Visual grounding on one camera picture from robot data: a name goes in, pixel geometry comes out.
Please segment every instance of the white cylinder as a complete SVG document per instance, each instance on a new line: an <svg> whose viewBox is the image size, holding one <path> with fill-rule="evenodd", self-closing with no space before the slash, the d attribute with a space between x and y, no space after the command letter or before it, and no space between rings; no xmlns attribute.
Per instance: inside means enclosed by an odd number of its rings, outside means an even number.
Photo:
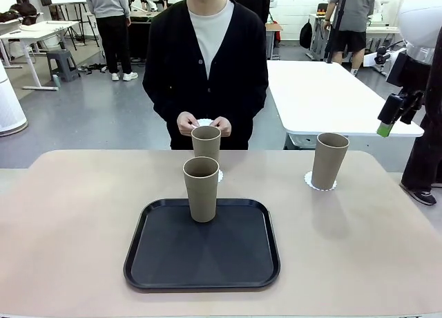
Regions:
<svg viewBox="0 0 442 318"><path fill-rule="evenodd" d="M0 62L0 136L12 135L27 126L25 113Z"/></svg>

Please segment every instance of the stool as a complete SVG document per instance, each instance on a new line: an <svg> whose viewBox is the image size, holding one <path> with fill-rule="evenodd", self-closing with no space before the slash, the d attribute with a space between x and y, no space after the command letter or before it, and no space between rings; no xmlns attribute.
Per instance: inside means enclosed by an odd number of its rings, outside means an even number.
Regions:
<svg viewBox="0 0 442 318"><path fill-rule="evenodd" d="M46 53L48 58L50 78L53 81L53 75L58 75L66 82L73 81L75 76L80 77L75 60L72 58L69 50L54 50ZM51 60L55 60L57 68L52 69Z"/></svg>

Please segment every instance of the cup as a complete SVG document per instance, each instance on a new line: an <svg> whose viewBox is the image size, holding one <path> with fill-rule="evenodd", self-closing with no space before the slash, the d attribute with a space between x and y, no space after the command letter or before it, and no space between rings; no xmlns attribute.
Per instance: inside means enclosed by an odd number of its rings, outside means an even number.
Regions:
<svg viewBox="0 0 442 318"><path fill-rule="evenodd" d="M218 161L220 157L221 130L217 127L198 127L192 130L195 157L209 157Z"/></svg>
<svg viewBox="0 0 442 318"><path fill-rule="evenodd" d="M321 190L330 190L347 153L349 140L338 133L322 133L316 138L315 161L311 183Z"/></svg>
<svg viewBox="0 0 442 318"><path fill-rule="evenodd" d="M195 157L184 164L184 181L194 221L208 223L215 218L219 171L218 162L208 157Z"/></svg>

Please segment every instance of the gray hoodie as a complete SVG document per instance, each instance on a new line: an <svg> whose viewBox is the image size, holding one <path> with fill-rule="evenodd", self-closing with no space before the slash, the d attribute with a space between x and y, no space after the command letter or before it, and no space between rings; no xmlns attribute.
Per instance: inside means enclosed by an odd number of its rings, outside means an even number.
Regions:
<svg viewBox="0 0 442 318"><path fill-rule="evenodd" d="M126 16L129 18L128 0L86 0L91 13L98 19L110 16Z"/></svg>

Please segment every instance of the black shorts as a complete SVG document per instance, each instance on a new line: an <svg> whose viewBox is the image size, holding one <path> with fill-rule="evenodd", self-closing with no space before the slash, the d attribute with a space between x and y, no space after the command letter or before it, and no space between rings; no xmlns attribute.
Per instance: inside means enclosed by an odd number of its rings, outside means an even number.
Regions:
<svg viewBox="0 0 442 318"><path fill-rule="evenodd" d="M367 45L367 33L355 31L339 31L338 39L335 41L335 52L359 52Z"/></svg>

